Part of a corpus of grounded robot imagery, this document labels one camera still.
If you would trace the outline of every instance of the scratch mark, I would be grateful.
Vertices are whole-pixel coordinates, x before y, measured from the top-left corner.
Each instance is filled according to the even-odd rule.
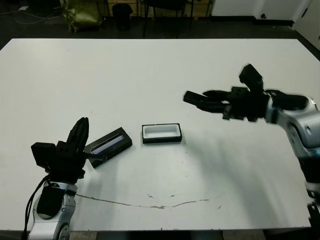
[[[181,206],[181,205],[185,205],[185,204],[192,204],[192,203],[197,203],[197,202],[209,201],[209,199],[201,199],[201,200],[195,200],[195,201],[185,201],[185,202],[179,203],[177,205],[173,205],[173,206],[163,206],[163,205],[162,206],[143,206],[143,205],[134,205],[134,204],[128,204],[128,203],[123,203],[123,202],[117,202],[117,201],[110,201],[110,200],[95,198],[93,196],[85,196],[85,195],[81,195],[81,194],[78,194],[78,193],[76,195],[81,197],[81,198],[91,199],[91,200],[96,200],[96,201],[101,201],[101,202],[106,202],[106,203],[110,203],[110,204],[119,204],[119,205],[123,205],[123,206],[130,206],[130,207],[137,207],[137,208],[150,208],[150,209],[175,208],[175,207],[178,207],[178,206]]]
[[[178,207],[178,206],[181,206],[181,205],[184,205],[184,204],[192,204],[192,203],[203,202],[203,201],[209,201],[209,199],[201,199],[201,200],[196,200],[196,201],[185,201],[183,203],[179,203],[177,205],[170,206],[169,208],[175,208],[175,207]]]
[[[225,200],[226,200],[226,203],[228,204],[228,207],[230,208],[230,205],[229,205],[229,202],[228,202],[228,200],[227,200],[227,197],[226,197],[225,193],[223,193],[223,196],[224,196],[224,198],[225,198]]]

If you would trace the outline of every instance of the yellow bag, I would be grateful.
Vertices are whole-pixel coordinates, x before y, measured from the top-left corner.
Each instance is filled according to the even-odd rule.
[[[70,31],[97,28],[102,23],[97,3],[93,0],[63,0],[62,9]]]

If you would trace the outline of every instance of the crack on table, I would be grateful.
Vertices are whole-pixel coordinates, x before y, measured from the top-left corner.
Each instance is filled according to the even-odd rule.
[[[128,204],[128,203],[123,203],[123,202],[118,202],[118,201],[110,201],[110,200],[106,200],[106,199],[100,199],[100,198],[96,198],[93,196],[85,196],[85,195],[81,195],[76,193],[75,195],[81,197],[81,198],[85,198],[85,199],[91,199],[91,200],[95,200],[95,201],[101,201],[101,202],[106,202],[106,203],[110,203],[110,204],[119,204],[119,205],[123,205],[123,206],[128,206],[128,207],[137,207],[137,208],[150,208],[150,209],[166,209],[166,208],[176,208],[178,206],[181,205],[185,205],[185,204],[193,204],[193,203],[197,203],[197,202],[206,202],[209,201],[209,199],[200,199],[200,200],[194,200],[194,201],[185,201],[182,203],[179,203],[177,205],[173,205],[173,206],[143,206],[143,205],[134,205],[134,204]]]

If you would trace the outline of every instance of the white table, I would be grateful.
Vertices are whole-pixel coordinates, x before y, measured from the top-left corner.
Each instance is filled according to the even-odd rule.
[[[81,117],[88,143],[123,127],[133,146],[96,169],[87,161],[77,193],[99,200],[76,197],[72,230],[309,226],[305,179],[280,127],[182,101],[186,90],[241,86],[247,63],[265,88],[320,103],[320,64],[294,39],[11,40],[0,52],[0,229],[22,230],[45,176],[30,146],[65,141]],[[143,145],[141,126],[161,123],[180,123],[182,142]]]

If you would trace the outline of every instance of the floor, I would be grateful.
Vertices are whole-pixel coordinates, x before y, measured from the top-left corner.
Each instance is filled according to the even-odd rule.
[[[15,3],[0,1],[0,13],[17,11],[19,7],[28,5],[25,0]],[[27,13],[40,17],[57,17],[39,19],[23,13],[0,14],[0,49],[13,38],[75,38],[75,39],[142,39],[144,20],[131,18],[131,29],[117,30],[113,18],[106,18],[98,30],[69,32],[67,21],[60,9],[38,11],[27,9]],[[320,60],[320,51],[311,45],[299,33],[286,25],[254,24],[252,21],[216,21],[210,18],[193,20],[188,18],[148,19],[147,39],[298,39],[309,51]]]
[[[26,12],[40,17],[57,17],[53,19],[40,19],[23,13],[1,14],[17,11],[19,7],[28,5],[25,0],[0,1],[0,50],[13,38],[75,38],[75,39],[142,39],[144,20],[132,17],[131,29],[128,31],[117,30],[113,18],[107,18],[98,30],[82,31],[78,33],[69,32],[67,22],[61,14],[61,10],[54,12],[39,12],[27,9]],[[147,22],[147,39],[233,39],[233,38],[258,38],[258,39],[298,39],[318,60],[320,52],[312,46],[299,33],[286,25],[260,25],[248,21],[214,21],[210,18],[190,20],[187,18],[172,19],[162,18]],[[224,231],[220,232],[156,232],[165,239],[225,239],[225,240],[276,240],[276,239],[313,239],[310,229],[297,230],[291,233],[270,234],[262,230],[253,231]],[[8,239],[19,239],[19,232],[14,233],[16,237],[8,236]],[[96,233],[96,232],[73,232],[71,239],[77,240],[104,240],[104,239],[152,239],[150,234],[154,232],[118,232],[118,233]],[[8,232],[0,232],[0,237],[10,235]]]

